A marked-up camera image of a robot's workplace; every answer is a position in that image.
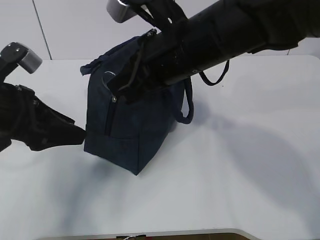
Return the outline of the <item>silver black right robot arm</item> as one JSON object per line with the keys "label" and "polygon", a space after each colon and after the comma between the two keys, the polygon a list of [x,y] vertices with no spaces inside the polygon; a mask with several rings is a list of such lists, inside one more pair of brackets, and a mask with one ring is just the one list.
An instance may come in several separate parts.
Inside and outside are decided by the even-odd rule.
{"label": "silver black right robot arm", "polygon": [[107,83],[128,102],[244,53],[289,50],[320,35],[317,0],[219,0],[191,18],[172,0],[128,5],[160,30],[143,35],[140,49]]}

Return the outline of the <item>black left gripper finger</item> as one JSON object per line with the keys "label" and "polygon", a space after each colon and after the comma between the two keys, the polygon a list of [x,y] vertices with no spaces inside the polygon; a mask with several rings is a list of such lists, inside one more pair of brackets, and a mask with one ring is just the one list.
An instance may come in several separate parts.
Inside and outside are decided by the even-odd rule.
{"label": "black left gripper finger", "polygon": [[86,131],[75,125],[75,121],[36,99],[30,105],[30,122],[26,127],[24,143],[32,151],[53,147],[81,145]]}

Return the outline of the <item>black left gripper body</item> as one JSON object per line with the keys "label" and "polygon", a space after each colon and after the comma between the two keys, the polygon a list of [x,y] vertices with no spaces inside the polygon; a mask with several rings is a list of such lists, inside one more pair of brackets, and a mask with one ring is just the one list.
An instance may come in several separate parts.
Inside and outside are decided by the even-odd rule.
{"label": "black left gripper body", "polygon": [[35,92],[23,85],[0,85],[0,150],[8,148],[12,140],[25,143],[37,151],[35,138]]}

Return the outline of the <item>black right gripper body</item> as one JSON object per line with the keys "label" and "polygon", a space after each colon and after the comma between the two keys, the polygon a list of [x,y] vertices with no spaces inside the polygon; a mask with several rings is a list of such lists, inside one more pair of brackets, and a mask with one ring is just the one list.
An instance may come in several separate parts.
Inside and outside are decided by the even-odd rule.
{"label": "black right gripper body", "polygon": [[204,71],[225,61],[225,23],[216,19],[181,19],[169,23],[161,33],[146,34],[139,50],[124,64],[107,87],[131,103],[148,92],[166,89],[199,74],[208,86]]}

